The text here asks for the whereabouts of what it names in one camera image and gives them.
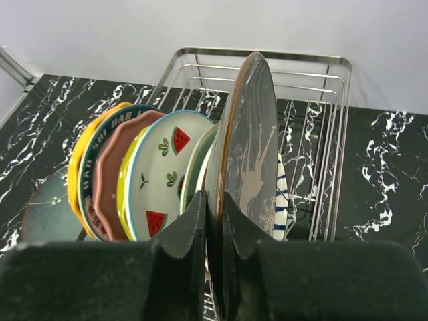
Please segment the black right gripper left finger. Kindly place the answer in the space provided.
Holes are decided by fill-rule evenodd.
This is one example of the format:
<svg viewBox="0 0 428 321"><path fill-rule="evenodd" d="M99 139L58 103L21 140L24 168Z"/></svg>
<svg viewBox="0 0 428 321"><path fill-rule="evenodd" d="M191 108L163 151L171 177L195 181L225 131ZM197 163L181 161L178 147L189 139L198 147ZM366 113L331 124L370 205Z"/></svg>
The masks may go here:
<svg viewBox="0 0 428 321"><path fill-rule="evenodd" d="M20 243L1 262L2 320L202 320L207 196L150 241Z"/></svg>

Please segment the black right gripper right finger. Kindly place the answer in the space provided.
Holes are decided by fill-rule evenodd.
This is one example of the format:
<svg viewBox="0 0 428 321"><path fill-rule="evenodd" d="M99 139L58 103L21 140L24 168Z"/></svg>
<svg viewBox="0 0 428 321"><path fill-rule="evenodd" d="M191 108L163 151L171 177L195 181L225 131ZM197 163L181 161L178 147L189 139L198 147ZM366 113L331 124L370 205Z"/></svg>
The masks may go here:
<svg viewBox="0 0 428 321"><path fill-rule="evenodd" d="M226 320L426 320L427 280L396 243L279 242L229 194L223 206Z"/></svg>

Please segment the white blue striped plate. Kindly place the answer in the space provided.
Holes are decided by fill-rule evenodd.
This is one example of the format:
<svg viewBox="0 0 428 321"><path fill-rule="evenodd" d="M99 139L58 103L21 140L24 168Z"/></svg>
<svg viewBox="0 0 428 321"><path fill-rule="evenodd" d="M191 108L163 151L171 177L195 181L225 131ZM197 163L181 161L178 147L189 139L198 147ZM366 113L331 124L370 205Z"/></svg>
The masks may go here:
<svg viewBox="0 0 428 321"><path fill-rule="evenodd" d="M275 240L284 238L288 222L288 186L284 164L274 143L238 144L227 159L221 150L209 149L204 189L208 196L209 222L219 233L222 192L228 192L241 212Z"/></svg>

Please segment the dark teal glazed plate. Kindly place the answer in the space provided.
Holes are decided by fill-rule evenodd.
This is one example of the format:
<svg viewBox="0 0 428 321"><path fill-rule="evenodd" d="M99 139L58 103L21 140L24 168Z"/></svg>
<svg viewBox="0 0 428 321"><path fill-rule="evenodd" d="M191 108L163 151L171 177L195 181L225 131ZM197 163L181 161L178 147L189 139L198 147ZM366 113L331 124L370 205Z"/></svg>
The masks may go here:
<svg viewBox="0 0 428 321"><path fill-rule="evenodd" d="M22 241L91 240L68 203L67 171L62 167L54 172L33 195L23 217Z"/></svg>

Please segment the yellow polka dot plate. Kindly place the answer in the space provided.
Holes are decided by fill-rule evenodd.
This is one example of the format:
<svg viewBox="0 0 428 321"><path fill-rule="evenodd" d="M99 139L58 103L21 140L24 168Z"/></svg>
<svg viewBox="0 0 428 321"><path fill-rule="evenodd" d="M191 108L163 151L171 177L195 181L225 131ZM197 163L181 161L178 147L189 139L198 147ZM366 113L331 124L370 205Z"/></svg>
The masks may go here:
<svg viewBox="0 0 428 321"><path fill-rule="evenodd" d="M69 166L68 166L68 186L67 186L68 203L70 204L70 207L73 213L78 218L78 221L82 224L84 231L92 239L95 239L96 237L90 231L88 225L84 222L83 216L80 211L79 203L78 203L78 171L79 171L82 155L88 141L90 140L94 131L97 129L100 123L115 111L131 105L132 105L131 102L119 103L119 105L107 110L106 112L101 114L99 117L95 118L81 133L77 143L75 143L74 145L74 149L70 157Z"/></svg>

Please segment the white plate green lettered rim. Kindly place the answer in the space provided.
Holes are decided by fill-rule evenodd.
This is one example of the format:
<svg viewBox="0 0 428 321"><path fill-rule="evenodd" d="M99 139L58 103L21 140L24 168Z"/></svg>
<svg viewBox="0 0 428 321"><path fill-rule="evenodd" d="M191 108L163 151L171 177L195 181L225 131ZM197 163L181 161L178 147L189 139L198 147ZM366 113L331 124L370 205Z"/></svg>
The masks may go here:
<svg viewBox="0 0 428 321"><path fill-rule="evenodd" d="M95 239L102 241L109 239L92 201L92 179L98 154L120 124L153 109L151 106L133 104L115 111L100 123L86 145L78 171L78 203L84 222L95 235Z"/></svg>

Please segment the lime green polka dot plate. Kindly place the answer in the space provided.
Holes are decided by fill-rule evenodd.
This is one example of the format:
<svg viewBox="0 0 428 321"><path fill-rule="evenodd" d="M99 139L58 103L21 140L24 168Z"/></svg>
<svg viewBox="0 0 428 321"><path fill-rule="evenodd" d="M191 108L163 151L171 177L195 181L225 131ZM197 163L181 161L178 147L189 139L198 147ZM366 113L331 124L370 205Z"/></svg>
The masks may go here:
<svg viewBox="0 0 428 321"><path fill-rule="evenodd" d="M130 143L130 146L128 147L128 150L126 151L126 154L124 155L124 158L122 159L122 164L120 165L120 170L118 174L118 181L116 185L116 208L118 213L118 218L120 220L120 224L122 228L124 229L124 232L127 236L127 238L131 241L134 240L128 220L126 217L126 176L128 171L128 166L130 159L134 153L134 149L136 148L136 145L138 144L138 141L142 139L142 137L146 134L146 131L149 130L152 126L147 126L146 128L143 128L137 136L134 137L133 141Z"/></svg>

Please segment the grey reindeer snowflake plate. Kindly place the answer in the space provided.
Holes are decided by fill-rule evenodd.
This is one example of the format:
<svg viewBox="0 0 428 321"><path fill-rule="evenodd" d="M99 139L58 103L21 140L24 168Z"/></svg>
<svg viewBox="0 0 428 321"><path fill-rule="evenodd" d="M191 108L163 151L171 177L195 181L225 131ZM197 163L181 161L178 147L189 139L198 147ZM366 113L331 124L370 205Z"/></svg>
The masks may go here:
<svg viewBox="0 0 428 321"><path fill-rule="evenodd" d="M278 160L278 121L274 84L266 58L249 54L233 83L207 167L207 255L213 301L220 320L227 315L226 247L223 230L227 196L251 221L255 232L271 237L274 230Z"/></svg>

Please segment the mint green floral plate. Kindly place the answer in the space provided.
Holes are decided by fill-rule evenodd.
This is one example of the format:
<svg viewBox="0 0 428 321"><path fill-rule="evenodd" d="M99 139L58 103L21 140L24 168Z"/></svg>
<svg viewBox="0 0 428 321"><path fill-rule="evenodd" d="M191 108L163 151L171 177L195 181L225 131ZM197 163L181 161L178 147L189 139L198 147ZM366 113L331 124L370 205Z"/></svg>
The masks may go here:
<svg viewBox="0 0 428 321"><path fill-rule="evenodd" d="M182 215L189 202L192 200L196 191L197 179L213 140L219 128L218 124L213 125L205 134L197 141L191 157L189 159L185 175L183 177L183 186L180 195L180 214Z"/></svg>

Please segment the pink polka dot plate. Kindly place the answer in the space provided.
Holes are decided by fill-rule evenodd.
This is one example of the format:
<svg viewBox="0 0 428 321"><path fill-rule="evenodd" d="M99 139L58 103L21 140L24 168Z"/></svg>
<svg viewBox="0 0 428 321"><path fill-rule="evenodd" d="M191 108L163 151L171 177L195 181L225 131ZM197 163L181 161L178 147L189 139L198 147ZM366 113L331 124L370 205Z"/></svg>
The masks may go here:
<svg viewBox="0 0 428 321"><path fill-rule="evenodd" d="M104 229L102 235L108 241L128 239L116 206L116 186L126 151L142 129L163 116L164 114L156 109L142 111L133 105L113 113L103 122L107 126L108 134L94 168L92 204Z"/></svg>

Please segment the white watermelon pattern plate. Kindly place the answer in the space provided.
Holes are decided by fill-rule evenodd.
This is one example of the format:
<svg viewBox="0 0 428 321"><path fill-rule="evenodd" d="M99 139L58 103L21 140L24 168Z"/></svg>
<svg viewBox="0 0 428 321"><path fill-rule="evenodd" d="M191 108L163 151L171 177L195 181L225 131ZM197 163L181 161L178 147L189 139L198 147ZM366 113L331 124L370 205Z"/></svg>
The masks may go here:
<svg viewBox="0 0 428 321"><path fill-rule="evenodd" d="M192 151L213 121L199 112L164 115L138 141L126 176L126 217L133 241L148 241L179 216Z"/></svg>

